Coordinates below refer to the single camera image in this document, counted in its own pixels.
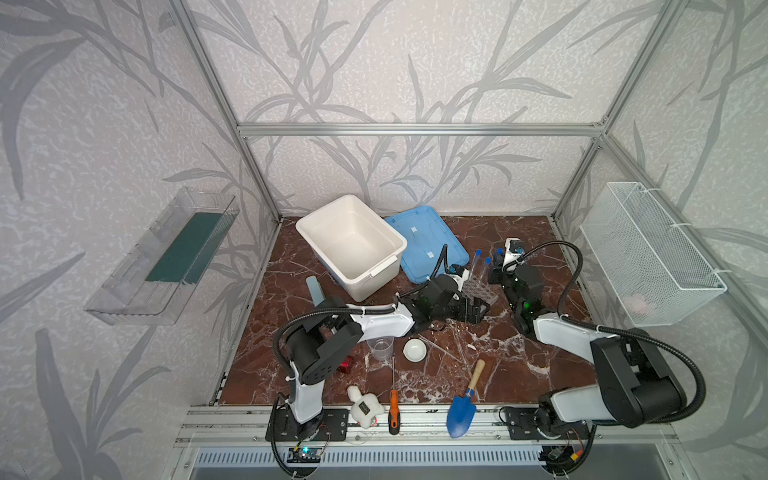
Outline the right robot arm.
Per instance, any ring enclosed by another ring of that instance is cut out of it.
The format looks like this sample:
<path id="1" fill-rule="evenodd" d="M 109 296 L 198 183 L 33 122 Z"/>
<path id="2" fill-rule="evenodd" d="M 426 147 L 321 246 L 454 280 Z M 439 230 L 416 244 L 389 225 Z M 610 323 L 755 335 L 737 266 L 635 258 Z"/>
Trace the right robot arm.
<path id="1" fill-rule="evenodd" d="M 545 432 L 576 423 L 635 428 L 684 419 L 703 403 L 706 385 L 698 367 L 678 349 L 641 329 L 578 322 L 542 303 L 543 279 L 526 264 L 496 266 L 489 282 L 501 286 L 518 331 L 565 350 L 595 369 L 596 383 L 544 394 L 535 414 Z"/>

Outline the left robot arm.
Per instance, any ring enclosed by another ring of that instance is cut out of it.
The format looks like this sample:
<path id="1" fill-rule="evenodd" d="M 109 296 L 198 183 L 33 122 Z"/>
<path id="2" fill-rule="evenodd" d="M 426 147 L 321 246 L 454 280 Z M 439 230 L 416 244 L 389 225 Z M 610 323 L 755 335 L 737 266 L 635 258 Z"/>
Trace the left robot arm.
<path id="1" fill-rule="evenodd" d="M 361 342 L 416 335 L 445 320 L 477 324 L 490 304 L 463 288 L 465 277 L 440 274 L 397 294 L 387 305 L 346 304 L 325 299 L 274 334 L 272 350 L 287 372 L 287 406 L 297 425 L 317 423 L 323 413 L 324 382 Z"/>

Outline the clear acrylic test tube rack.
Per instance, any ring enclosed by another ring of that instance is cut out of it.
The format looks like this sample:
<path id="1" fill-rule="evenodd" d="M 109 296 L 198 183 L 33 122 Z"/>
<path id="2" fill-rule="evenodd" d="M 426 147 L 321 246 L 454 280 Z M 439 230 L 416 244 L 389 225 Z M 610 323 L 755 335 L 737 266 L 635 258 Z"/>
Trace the clear acrylic test tube rack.
<path id="1" fill-rule="evenodd" d="M 469 270 L 465 270 L 462 275 L 461 292 L 468 297 L 479 298 L 489 306 L 493 306 L 498 300 L 498 295 L 490 285 Z"/>

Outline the blue capped test tube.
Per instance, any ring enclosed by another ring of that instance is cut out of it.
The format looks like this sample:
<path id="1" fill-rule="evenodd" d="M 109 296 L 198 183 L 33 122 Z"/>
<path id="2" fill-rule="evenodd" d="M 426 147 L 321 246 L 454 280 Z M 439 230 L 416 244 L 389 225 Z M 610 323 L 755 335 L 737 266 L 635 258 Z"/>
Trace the blue capped test tube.
<path id="1" fill-rule="evenodd" d="M 501 269 L 504 265 L 506 250 L 503 247 L 496 248 L 492 253 L 492 265 L 494 269 Z"/>
<path id="2" fill-rule="evenodd" d="M 479 277 L 478 277 L 479 284 L 480 284 L 480 286 L 484 290 L 489 290 L 490 289 L 490 286 L 489 286 L 489 275 L 490 275 L 490 273 L 492 271 L 492 267 L 493 267 L 492 257 L 488 256 L 488 257 L 485 258 L 485 260 L 483 262 L 482 269 L 481 269 Z"/>
<path id="3" fill-rule="evenodd" d="M 483 251 L 478 249 L 474 252 L 473 258 L 470 263 L 469 273 L 471 278 L 478 277 L 478 269 L 483 264 Z"/>

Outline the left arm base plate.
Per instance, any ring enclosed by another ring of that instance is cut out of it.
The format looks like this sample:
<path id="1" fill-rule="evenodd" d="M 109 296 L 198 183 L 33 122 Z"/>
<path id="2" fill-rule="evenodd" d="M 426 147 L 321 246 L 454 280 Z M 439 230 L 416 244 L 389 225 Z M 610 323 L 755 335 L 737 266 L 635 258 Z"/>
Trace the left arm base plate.
<path id="1" fill-rule="evenodd" d="M 266 440 L 275 442 L 344 441 L 347 436 L 349 411 L 344 408 L 325 408 L 320 415 L 300 424 L 292 411 L 278 406 L 270 415 Z"/>

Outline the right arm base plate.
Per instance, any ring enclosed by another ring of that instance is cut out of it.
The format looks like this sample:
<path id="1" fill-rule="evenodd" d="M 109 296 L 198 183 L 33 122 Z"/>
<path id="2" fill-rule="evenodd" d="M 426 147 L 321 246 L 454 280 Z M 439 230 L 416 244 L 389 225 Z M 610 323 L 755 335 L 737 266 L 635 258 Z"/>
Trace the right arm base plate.
<path id="1" fill-rule="evenodd" d="M 590 428 L 585 421 L 565 422 L 553 411 L 540 407 L 504 406 L 499 419 L 511 440 L 576 440 L 586 442 Z"/>

